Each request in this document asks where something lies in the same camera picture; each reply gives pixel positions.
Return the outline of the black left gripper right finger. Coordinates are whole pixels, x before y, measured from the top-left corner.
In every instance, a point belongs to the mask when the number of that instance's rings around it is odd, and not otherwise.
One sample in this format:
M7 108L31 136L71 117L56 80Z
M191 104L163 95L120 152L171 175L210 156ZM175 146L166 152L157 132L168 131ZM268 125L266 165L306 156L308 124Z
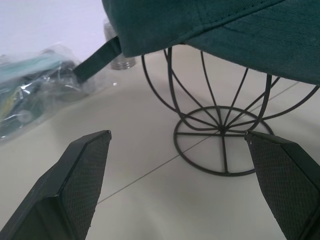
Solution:
M320 240L320 165L297 143L247 131L260 190L286 240Z

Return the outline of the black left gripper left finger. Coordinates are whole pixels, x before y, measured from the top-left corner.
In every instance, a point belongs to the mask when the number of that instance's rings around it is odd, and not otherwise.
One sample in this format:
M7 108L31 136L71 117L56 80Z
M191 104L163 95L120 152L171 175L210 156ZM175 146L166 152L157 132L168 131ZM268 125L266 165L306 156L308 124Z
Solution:
M110 130L71 142L32 186L0 240L85 240L102 190Z

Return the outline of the dark green baseball cap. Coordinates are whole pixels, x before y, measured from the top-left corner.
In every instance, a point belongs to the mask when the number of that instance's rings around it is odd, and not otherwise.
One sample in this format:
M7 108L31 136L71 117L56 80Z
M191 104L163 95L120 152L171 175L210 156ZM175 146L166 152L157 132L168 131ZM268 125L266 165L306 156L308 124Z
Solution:
M185 44L320 86L320 0L102 0L115 37L74 69L84 82L114 58Z

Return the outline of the clear plastic bag with items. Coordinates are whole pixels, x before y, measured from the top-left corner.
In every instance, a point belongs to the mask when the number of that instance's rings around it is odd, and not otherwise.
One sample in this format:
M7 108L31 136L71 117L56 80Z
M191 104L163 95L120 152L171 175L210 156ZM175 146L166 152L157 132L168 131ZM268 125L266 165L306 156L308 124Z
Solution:
M0 55L0 144L108 87L99 74L81 83L73 72L79 64L63 45Z

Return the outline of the clear plastic bottle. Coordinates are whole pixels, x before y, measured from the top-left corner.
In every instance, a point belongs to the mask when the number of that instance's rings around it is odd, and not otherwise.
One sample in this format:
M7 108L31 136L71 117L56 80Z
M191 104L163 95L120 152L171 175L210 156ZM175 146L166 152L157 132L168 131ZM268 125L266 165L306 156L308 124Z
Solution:
M105 40L109 41L114 38L117 34L112 27L109 20L106 18L103 22L103 30ZM126 58L122 53L117 56L111 63L110 68L113 70L126 70L132 68L136 64L136 59L134 57Z

